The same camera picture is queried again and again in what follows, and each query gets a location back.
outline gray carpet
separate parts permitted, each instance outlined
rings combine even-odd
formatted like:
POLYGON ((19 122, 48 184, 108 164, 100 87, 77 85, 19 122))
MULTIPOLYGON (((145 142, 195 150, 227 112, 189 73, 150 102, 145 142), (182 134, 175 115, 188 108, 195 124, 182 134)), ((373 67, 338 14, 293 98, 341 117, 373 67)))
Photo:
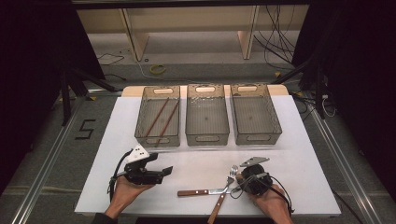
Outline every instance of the gray carpet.
MULTIPOLYGON (((107 77, 108 83, 119 88, 130 85, 174 85, 189 82, 175 79, 222 82, 224 84, 255 81, 271 82, 275 79, 275 71, 278 71, 278 69, 263 64, 166 64, 165 67, 166 72, 161 75, 161 78, 173 79, 172 81, 143 77, 137 65, 104 66, 103 69, 105 74, 116 74, 127 78, 124 81, 118 77, 107 77)), ((147 75, 154 77, 154 75, 149 74, 149 65, 143 64, 143 69, 147 75)), ((289 80, 285 84, 290 91, 298 90, 297 82, 294 80, 289 80)), ((87 82, 87 86, 90 89, 97 88, 90 82, 87 82)), ((90 223, 91 217, 75 214, 74 208, 91 170, 116 100, 117 95, 97 94, 94 101, 88 99, 84 101, 45 187, 32 214, 29 216, 28 223, 90 223), (88 136, 87 133, 79 131, 84 119, 95 119, 95 121, 87 122, 85 125, 86 128, 92 128, 94 131, 90 139, 77 140, 77 137, 88 136)), ((304 105, 301 102, 296 101, 296 105, 300 111, 304 111, 304 105)), ((62 103, 57 101, 35 141, 35 149, 26 155, 20 169, 1 196, 0 213, 2 217, 0 218, 0 224, 10 223, 23 199, 23 194, 27 191, 28 186, 33 183, 41 164, 46 159, 57 134, 61 130, 62 112, 62 103)), ((308 115, 308 113, 309 111, 303 113, 301 117, 304 119, 307 116, 304 125, 331 188, 337 191, 363 219, 346 181, 319 132, 318 126, 312 115, 308 115)), ((354 167, 354 171, 375 204, 375 208, 384 223, 396 223, 395 202, 379 183, 367 160, 359 153, 359 149, 342 121, 342 117, 340 115, 336 115, 334 118, 326 117, 326 122, 354 167)), ((294 217, 293 219, 295 223, 358 223, 341 201, 337 200, 337 202, 342 209, 340 217, 294 217)), ((134 220, 134 217, 121 217, 119 223, 134 223, 134 220)))

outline fork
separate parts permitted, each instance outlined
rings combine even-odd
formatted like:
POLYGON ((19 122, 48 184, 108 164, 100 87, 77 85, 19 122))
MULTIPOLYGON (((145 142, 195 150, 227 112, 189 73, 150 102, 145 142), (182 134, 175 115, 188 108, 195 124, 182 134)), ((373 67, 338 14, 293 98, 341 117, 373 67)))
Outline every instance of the fork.
POLYGON ((231 168, 231 171, 227 176, 227 185, 225 186, 223 192, 220 194, 219 199, 216 202, 215 207, 213 208, 212 214, 210 215, 209 220, 207 221, 208 224, 213 224, 215 222, 215 218, 218 215, 218 212, 220 210, 222 202, 224 201, 227 189, 235 181, 237 172, 238 172, 238 166, 234 165, 233 168, 231 168))

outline floor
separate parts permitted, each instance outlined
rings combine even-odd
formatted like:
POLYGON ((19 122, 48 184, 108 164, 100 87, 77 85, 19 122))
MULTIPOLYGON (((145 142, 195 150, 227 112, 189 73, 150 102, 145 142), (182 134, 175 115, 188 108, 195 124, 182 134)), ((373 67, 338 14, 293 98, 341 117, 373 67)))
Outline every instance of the floor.
MULTIPOLYGON (((257 32, 255 35, 265 43, 261 35, 268 38, 271 33, 257 32)), ((293 44, 298 38, 298 32, 288 31, 287 37, 293 44)), ((106 74, 106 82, 119 88, 219 80, 224 84, 241 80, 271 82, 276 79, 276 75, 285 74, 292 68, 274 54, 264 52, 257 40, 253 43, 250 59, 243 60, 236 32, 151 34, 140 63, 132 60, 125 35, 90 35, 90 40, 106 74), (152 75, 149 68, 153 64, 163 64, 166 72, 152 75)), ((279 50, 277 52, 290 57, 288 53, 283 54, 279 50)), ((300 77, 301 75, 296 76, 284 83, 289 92, 299 92, 300 77)), ((37 135, 34 150, 26 155, 0 198, 0 224, 18 223, 13 222, 13 218, 21 217, 23 212, 26 223, 91 222, 92 217, 74 213, 74 207, 106 130, 112 108, 120 94, 103 91, 90 82, 86 82, 86 86, 90 89, 89 97, 73 98, 75 116, 64 127, 61 126, 62 102, 59 100, 54 103, 46 123, 37 135), (80 131, 84 121, 84 127, 94 131, 90 138, 79 140, 79 137, 87 136, 87 133, 80 131), (21 210, 20 206, 26 204, 29 189, 32 189, 30 187, 40 181, 42 186, 35 195, 36 198, 29 198, 30 206, 27 207, 30 209, 21 210)), ((310 94, 304 92, 304 97, 310 97, 310 94)), ((342 117, 337 113, 333 114, 334 108, 330 106, 326 119, 317 119, 316 111, 310 105, 299 100, 295 103, 331 188, 346 203, 337 198, 342 210, 339 217, 293 217, 294 222, 359 223, 347 208, 348 204, 363 223, 396 223, 395 202, 360 153, 342 117), (324 133, 332 134, 333 139, 327 139, 324 133), (339 151, 351 167, 352 173, 337 164, 338 160, 335 158, 339 151), (362 192, 357 193, 352 188, 356 186, 361 187, 362 192)), ((119 223, 134 221, 135 217, 120 217, 119 223)))

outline white tabletop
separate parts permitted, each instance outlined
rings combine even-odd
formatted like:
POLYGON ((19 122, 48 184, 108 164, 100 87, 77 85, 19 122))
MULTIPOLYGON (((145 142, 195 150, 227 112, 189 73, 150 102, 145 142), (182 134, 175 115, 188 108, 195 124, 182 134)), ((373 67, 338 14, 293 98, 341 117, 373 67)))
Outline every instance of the white tabletop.
MULTIPOLYGON (((141 217, 209 216, 218 195, 177 197, 181 189, 223 188, 231 167, 251 157, 268 157, 261 163, 266 172, 278 179, 288 191, 293 213, 307 216, 338 216, 340 209, 332 195, 318 158, 310 143, 295 103, 290 96, 272 96, 282 127, 274 146, 237 146, 233 137, 233 119, 227 99, 230 136, 225 147, 188 147, 185 131, 186 99, 180 102, 180 147, 159 148, 158 160, 148 163, 150 171, 174 166, 163 183, 142 193, 124 214, 141 217)), ((122 155, 138 143, 134 129, 140 97, 120 97, 113 109, 105 135, 99 146, 91 172, 80 195, 76 212, 85 215, 103 213, 109 205, 106 194, 109 178, 122 155)), ((246 193, 239 199, 229 195, 219 210, 219 217, 260 217, 259 208, 246 193)))

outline wooden handle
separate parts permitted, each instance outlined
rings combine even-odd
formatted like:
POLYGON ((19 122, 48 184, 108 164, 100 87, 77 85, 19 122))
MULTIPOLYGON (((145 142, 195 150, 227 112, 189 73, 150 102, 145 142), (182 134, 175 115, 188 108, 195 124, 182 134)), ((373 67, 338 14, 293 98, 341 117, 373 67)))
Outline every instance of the wooden handle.
POLYGON ((179 190, 177 196, 193 196, 193 195, 206 195, 209 194, 207 189, 190 189, 190 190, 179 190))
POLYGON ((218 215, 218 212, 221 208, 221 204, 224 201, 225 195, 226 195, 225 193, 220 194, 220 197, 216 202, 215 207, 213 208, 212 214, 210 215, 209 220, 207 221, 208 224, 213 224, 215 222, 215 218, 218 215))

